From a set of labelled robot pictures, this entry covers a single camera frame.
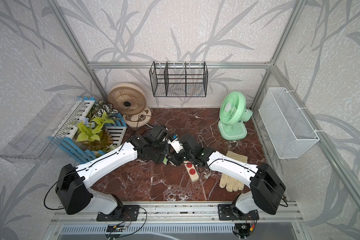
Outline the blue white wooden crate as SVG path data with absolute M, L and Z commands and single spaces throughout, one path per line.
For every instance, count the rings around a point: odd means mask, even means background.
M 121 114 L 117 113 L 111 117 L 115 118 L 114 122 L 104 125 L 104 133 L 100 135 L 101 141 L 91 143 L 90 148 L 87 148 L 83 142 L 76 141 L 79 135 L 77 123 L 74 123 L 59 147 L 81 164 L 105 155 L 111 148 L 122 144 L 127 130 L 127 124 Z

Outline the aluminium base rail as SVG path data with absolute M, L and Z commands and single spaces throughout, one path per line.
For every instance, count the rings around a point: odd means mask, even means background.
M 96 213 L 57 211 L 44 240 L 310 240 L 298 205 L 290 202 L 275 215 L 227 219 L 223 202 L 137 202 L 134 222 L 97 222 Z

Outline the clear plastic wall tray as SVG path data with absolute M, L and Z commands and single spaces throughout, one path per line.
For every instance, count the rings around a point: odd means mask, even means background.
M 45 164 L 85 109 L 81 98 L 55 96 L 0 151 L 0 157 L 13 164 Z

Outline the beige desk fan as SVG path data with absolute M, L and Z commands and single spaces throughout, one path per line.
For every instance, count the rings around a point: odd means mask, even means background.
M 149 125 L 152 111 L 147 106 L 144 91 L 138 86 L 131 83 L 115 85 L 108 95 L 108 102 L 119 111 L 129 127 L 140 128 Z

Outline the green potted plant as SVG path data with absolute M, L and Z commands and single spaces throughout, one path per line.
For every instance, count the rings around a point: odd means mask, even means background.
M 94 103 L 89 115 L 81 117 L 77 121 L 78 132 L 76 141 L 84 145 L 90 151 L 106 151 L 113 144 L 113 140 L 106 131 L 107 124 L 114 124 L 118 119 L 112 104 L 106 104 L 100 100 Z

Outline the green desk fan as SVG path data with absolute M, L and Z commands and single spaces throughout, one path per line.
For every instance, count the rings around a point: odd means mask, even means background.
M 247 128 L 244 122 L 248 122 L 253 112 L 246 107 L 246 97 L 241 92 L 231 92 L 224 99 L 219 113 L 218 128 L 221 136 L 228 141 L 244 139 Z

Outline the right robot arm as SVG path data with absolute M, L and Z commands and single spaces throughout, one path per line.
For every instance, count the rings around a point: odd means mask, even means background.
M 172 159 L 189 161 L 199 167 L 223 173 L 250 189 L 248 193 L 238 195 L 230 206 L 237 219 L 258 210 L 275 215 L 284 201 L 286 186 L 274 169 L 266 163 L 251 165 L 239 162 L 212 148 L 203 148 L 189 134 L 181 139 L 177 135 L 172 135 L 168 139 L 168 144 L 174 150 Z

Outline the white mesh wall basket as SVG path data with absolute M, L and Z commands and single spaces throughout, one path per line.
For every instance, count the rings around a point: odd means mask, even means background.
M 320 138 L 286 88 L 268 88 L 260 116 L 280 159 L 297 159 Z

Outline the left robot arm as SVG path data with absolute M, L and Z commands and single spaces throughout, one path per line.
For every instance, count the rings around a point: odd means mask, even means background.
M 74 167 L 68 164 L 61 169 L 59 179 L 52 186 L 66 214 L 98 212 L 115 220 L 127 216 L 123 203 L 112 195 L 92 189 L 105 175 L 136 159 L 162 162 L 172 159 L 174 153 L 182 150 L 176 135 L 170 135 L 167 128 L 155 125 L 145 136 L 134 135 L 115 150 Z

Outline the beige red power strip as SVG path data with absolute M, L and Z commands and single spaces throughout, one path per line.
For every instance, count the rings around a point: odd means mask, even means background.
M 184 161 L 183 162 L 185 167 L 186 167 L 186 170 L 189 174 L 189 177 L 191 179 L 192 182 L 196 182 L 199 180 L 199 175 L 198 175 L 198 172 L 194 166 L 194 164 L 192 164 L 191 162 L 189 161 Z

